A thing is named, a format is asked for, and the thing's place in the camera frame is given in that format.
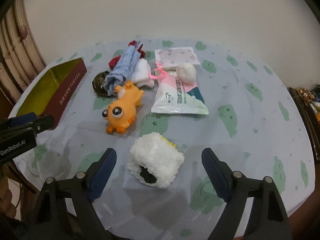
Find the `toy foot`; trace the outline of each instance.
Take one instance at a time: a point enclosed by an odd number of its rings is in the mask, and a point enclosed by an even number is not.
[[[129,124],[133,124],[134,120],[136,119],[135,115],[130,117],[130,119],[128,120]]]
[[[127,131],[126,128],[124,128],[123,126],[119,126],[116,130],[117,133],[125,133]]]
[[[107,129],[106,129],[106,132],[107,133],[112,133],[112,131],[113,131],[113,127],[111,125],[108,126]]]

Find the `white fluffy toy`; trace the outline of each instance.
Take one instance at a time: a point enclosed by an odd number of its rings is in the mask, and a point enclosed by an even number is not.
[[[193,64],[180,63],[176,68],[176,72],[183,83],[191,85],[196,82],[197,72]]]
[[[174,181],[184,155],[157,132],[137,139],[130,149],[128,169],[141,183],[165,188]]]

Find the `folded cloth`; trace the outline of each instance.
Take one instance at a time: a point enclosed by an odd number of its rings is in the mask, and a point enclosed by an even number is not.
[[[135,46],[130,45],[125,49],[114,69],[104,80],[103,87],[109,95],[116,95],[115,87],[131,79],[139,58],[140,53]]]
[[[139,59],[136,68],[132,74],[131,81],[136,85],[136,87],[148,86],[153,88],[155,85],[154,80],[152,80],[149,75],[151,74],[151,68],[148,61],[144,58]]]
[[[141,50],[143,43],[141,41],[131,41],[128,46],[133,45],[136,47],[136,50],[140,53],[140,58],[144,58],[146,56],[146,53]],[[113,68],[116,66],[118,63],[119,59],[121,58],[121,55],[114,57],[112,60],[109,62],[109,68],[113,70]]]

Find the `white plush roll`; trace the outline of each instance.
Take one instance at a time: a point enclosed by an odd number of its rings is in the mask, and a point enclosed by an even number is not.
[[[130,149],[128,169],[141,183],[165,188],[174,181],[184,155],[159,133],[145,134]]]

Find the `red fabric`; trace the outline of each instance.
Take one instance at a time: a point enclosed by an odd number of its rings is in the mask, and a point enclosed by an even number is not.
[[[128,44],[128,47],[131,45],[135,45],[136,41],[131,41]],[[143,44],[141,44],[141,46],[137,49],[137,51],[140,53],[140,58],[144,58],[146,56],[146,53],[142,50],[142,46]],[[113,70],[113,68],[117,65],[119,59],[121,58],[121,55],[114,57],[110,62],[109,62],[109,67],[111,70]]]

